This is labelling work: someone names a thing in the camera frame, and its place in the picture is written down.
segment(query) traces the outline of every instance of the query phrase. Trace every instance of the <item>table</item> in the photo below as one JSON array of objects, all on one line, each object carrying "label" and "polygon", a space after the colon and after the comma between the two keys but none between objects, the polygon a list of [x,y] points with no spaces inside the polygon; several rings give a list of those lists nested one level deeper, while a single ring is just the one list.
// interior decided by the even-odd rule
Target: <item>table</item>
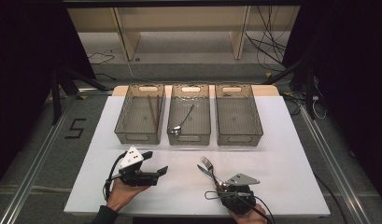
[{"label": "table", "polygon": [[[215,174],[227,179],[242,173],[261,180],[251,185],[275,217],[326,217],[330,214],[304,149],[290,119],[284,100],[266,96],[264,86],[252,86],[264,135],[256,147],[219,147],[216,135],[214,86],[210,86],[211,137],[207,147],[170,146],[165,133],[171,86],[165,86],[166,105],[161,143],[135,145],[141,152],[153,151],[142,170],[156,172],[168,165],[167,174],[134,198],[120,213],[133,217],[228,217],[219,200],[206,200],[213,183],[196,167],[206,156]],[[109,96],[64,211],[74,215],[95,214],[105,204],[102,189],[113,162],[128,149],[114,134],[124,100],[124,88]]]}]

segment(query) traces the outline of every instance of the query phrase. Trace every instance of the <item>floor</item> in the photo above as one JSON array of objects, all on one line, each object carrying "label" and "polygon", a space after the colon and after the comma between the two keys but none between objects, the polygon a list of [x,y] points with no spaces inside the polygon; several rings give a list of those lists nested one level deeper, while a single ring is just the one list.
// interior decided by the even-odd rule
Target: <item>floor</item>
[{"label": "floor", "polygon": [[[257,32],[249,35],[262,37]],[[241,60],[234,60],[227,33],[143,33],[134,59],[129,63],[124,61],[116,34],[79,36],[90,56],[97,81],[108,87],[155,81],[261,83],[276,73],[272,69],[282,69],[265,55],[257,55],[257,50],[248,40]],[[288,33],[283,34],[280,43],[285,45],[288,36]],[[273,54],[271,48],[265,49]],[[280,92],[290,92],[290,78],[285,77],[275,84]],[[13,209],[17,213],[12,223],[87,223],[92,220],[92,217],[74,217],[63,210],[111,92],[90,90],[82,82],[77,84],[81,88],[77,97],[67,97],[62,93],[63,120],[54,126],[51,125],[52,102],[48,97],[27,145],[7,169],[0,183],[0,221],[13,204],[17,205]],[[316,103],[316,113],[320,118],[310,120],[304,112],[302,100],[294,97],[302,98],[303,95],[293,92],[292,96],[285,97],[286,104],[310,165],[322,180],[319,182],[321,192],[332,214],[319,219],[279,217],[276,223],[345,223],[345,217],[347,223],[382,224],[382,200],[357,158],[351,156],[351,148],[334,118],[330,117],[329,111],[325,113],[323,105]],[[83,129],[80,137],[77,138],[79,131],[71,130],[71,127]],[[19,196],[17,193],[22,190],[26,194]],[[231,219],[132,217],[119,217],[116,223],[179,221],[233,223]]]}]

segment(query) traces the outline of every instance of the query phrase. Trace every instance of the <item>person's left hand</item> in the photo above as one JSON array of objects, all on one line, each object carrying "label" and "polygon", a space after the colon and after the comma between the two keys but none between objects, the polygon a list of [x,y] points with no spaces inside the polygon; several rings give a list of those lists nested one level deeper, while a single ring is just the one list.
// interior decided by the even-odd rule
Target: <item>person's left hand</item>
[{"label": "person's left hand", "polygon": [[108,198],[106,206],[119,212],[122,207],[128,204],[138,193],[148,189],[150,186],[132,187],[123,184],[120,179],[115,179],[111,195]]}]

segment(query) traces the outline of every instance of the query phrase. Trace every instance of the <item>human hand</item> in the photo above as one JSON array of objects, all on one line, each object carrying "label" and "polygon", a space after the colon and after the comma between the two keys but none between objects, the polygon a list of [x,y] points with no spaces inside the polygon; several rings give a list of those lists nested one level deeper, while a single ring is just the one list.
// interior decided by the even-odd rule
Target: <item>human hand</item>
[{"label": "human hand", "polygon": [[106,206],[119,212],[122,207],[128,204],[138,193],[148,189],[150,186],[132,187],[123,184],[120,179],[115,179],[111,195],[108,198]]},{"label": "human hand", "polygon": [[[255,205],[255,209],[266,215],[266,211],[261,207],[260,204]],[[231,210],[228,209],[229,214],[234,218],[234,220],[237,222],[237,224],[266,224],[267,220],[261,216],[260,214],[256,213],[253,210],[249,210],[249,212],[245,213],[244,215],[237,215]]]}]

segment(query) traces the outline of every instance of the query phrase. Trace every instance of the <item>person's right hand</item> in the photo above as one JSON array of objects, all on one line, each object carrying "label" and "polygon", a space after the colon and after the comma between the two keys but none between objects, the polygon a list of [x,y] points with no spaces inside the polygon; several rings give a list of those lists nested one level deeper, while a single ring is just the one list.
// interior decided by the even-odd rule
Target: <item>person's right hand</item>
[{"label": "person's right hand", "polygon": [[[255,209],[266,215],[266,211],[261,207],[260,204],[255,205]],[[260,214],[256,213],[252,209],[249,210],[249,212],[245,213],[244,215],[237,215],[231,210],[228,209],[229,214],[234,218],[234,220],[237,222],[237,224],[266,224],[267,220],[261,216]]]}]

